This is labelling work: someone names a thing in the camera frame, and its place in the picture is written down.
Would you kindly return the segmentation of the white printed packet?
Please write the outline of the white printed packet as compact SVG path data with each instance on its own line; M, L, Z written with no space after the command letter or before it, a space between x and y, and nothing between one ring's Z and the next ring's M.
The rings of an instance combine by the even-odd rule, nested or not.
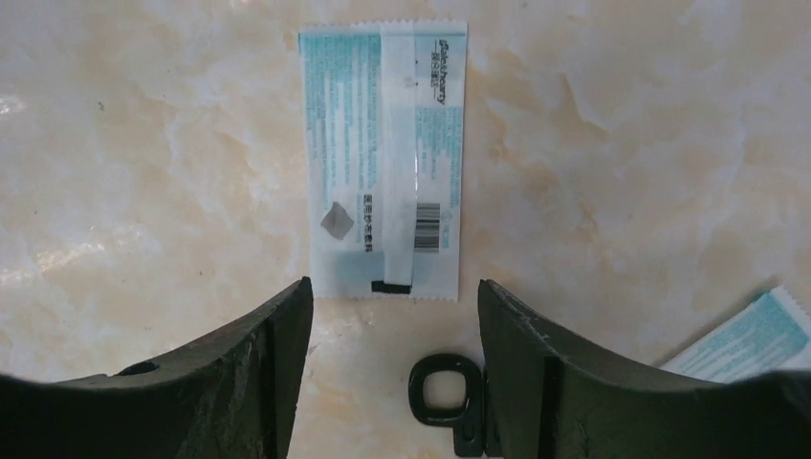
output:
M783 286L760 295L661 368L713 383L810 368L810 316Z

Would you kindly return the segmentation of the black handled bandage shears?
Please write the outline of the black handled bandage shears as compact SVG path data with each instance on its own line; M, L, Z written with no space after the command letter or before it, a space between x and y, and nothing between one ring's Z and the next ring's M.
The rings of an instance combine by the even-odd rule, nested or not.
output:
M438 374L459 379L461 387L456 399L443 403L430 393L429 380ZM420 424L451 430L453 452L457 457L484 455L484 376L476 362L452 353L423 357L411 367L407 397L411 414Z

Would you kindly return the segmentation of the white teal label packet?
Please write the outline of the white teal label packet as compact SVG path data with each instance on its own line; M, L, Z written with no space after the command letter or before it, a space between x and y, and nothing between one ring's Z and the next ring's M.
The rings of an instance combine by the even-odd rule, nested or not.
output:
M459 296L468 30L459 20L300 30L316 296Z

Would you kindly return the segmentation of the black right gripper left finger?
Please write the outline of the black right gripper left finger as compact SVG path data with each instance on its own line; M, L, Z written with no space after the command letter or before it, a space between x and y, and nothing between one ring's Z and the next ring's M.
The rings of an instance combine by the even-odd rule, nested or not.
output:
M5 458L284 458L314 315L309 278L114 375L1 379Z

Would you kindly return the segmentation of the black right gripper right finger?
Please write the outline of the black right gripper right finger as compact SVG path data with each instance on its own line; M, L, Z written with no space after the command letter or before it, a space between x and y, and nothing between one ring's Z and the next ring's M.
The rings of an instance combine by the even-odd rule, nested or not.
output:
M700 381L607 350L491 280L478 287L507 458L806 458L810 375Z

